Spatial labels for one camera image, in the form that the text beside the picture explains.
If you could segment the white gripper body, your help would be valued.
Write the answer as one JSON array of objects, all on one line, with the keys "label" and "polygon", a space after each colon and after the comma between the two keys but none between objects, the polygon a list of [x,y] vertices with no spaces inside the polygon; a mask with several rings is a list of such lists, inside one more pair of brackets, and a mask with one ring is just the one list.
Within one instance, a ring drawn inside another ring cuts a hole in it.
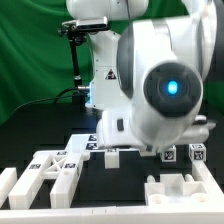
[{"label": "white gripper body", "polygon": [[176,145],[204,143],[209,137],[209,131],[215,126],[214,121],[207,121],[204,115],[197,115],[193,124],[176,141],[168,145],[164,143],[165,137],[151,128],[150,131],[155,134],[156,139],[161,141],[161,146],[155,147],[144,143],[133,134],[127,113],[117,110],[104,111],[96,127],[97,144],[100,149],[131,148],[137,149],[142,156],[151,156],[163,153]]}]

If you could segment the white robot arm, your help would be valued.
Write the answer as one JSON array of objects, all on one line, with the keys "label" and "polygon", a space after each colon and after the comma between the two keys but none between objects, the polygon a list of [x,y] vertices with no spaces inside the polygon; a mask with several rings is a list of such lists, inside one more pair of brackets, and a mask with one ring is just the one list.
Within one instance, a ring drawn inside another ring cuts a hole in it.
[{"label": "white robot arm", "polygon": [[146,19],[149,0],[66,0],[70,29],[89,35],[101,111],[99,147],[160,153],[202,143],[203,83],[224,80],[224,0],[181,0],[184,16]]}]

